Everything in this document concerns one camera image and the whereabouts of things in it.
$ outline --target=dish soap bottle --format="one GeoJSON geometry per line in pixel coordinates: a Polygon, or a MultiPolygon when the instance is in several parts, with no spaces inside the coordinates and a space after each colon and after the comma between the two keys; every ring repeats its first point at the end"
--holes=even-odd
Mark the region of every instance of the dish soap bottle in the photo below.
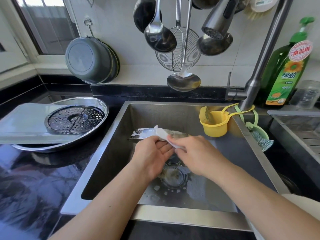
{"type": "Polygon", "coordinates": [[[271,55],[262,75],[261,88],[254,104],[263,108],[281,108],[298,83],[312,51],[305,28],[314,17],[304,17],[302,25],[288,45],[278,48],[271,55]]]}

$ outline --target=person's right arm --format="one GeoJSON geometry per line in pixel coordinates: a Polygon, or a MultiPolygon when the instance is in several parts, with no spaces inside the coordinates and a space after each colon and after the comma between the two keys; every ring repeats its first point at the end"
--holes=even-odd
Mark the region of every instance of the person's right arm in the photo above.
{"type": "Polygon", "coordinates": [[[227,160],[202,136],[168,140],[195,174],[219,185],[266,240],[320,239],[320,221],[227,160]]]}

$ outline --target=yellow hanging basket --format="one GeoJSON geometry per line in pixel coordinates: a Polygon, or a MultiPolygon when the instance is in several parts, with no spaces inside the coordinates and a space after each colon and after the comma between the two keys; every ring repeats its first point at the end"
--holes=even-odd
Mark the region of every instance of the yellow hanging basket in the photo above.
{"type": "Polygon", "coordinates": [[[226,112],[226,109],[237,105],[236,104],[231,104],[229,106],[226,106],[222,109],[222,111],[211,111],[210,113],[212,114],[214,121],[216,124],[207,124],[207,119],[206,119],[206,107],[202,107],[200,109],[200,114],[199,114],[199,119],[200,123],[203,125],[203,129],[206,135],[210,137],[221,137],[225,135],[228,131],[228,122],[230,120],[230,117],[242,113],[249,112],[254,109],[254,105],[252,105],[251,109],[248,111],[243,111],[243,112],[235,112],[229,114],[229,112],[226,112]]]}

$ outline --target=translucent cutting board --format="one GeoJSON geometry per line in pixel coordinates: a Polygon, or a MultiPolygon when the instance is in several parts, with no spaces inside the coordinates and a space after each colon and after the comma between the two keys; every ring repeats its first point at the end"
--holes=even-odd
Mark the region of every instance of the translucent cutting board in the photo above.
{"type": "Polygon", "coordinates": [[[65,105],[26,103],[17,106],[0,120],[0,144],[60,144],[83,135],[47,130],[46,117],[62,107],[65,105]]]}

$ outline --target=person's right hand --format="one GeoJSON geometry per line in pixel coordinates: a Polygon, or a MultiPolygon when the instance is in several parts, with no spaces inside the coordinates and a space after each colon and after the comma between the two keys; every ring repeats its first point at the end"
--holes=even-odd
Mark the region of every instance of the person's right hand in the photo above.
{"type": "Polygon", "coordinates": [[[219,168],[221,164],[230,162],[203,136],[174,139],[169,135],[167,139],[175,145],[186,148],[186,151],[177,148],[175,153],[195,174],[209,177],[207,173],[210,172],[207,172],[207,169],[219,168]]]}

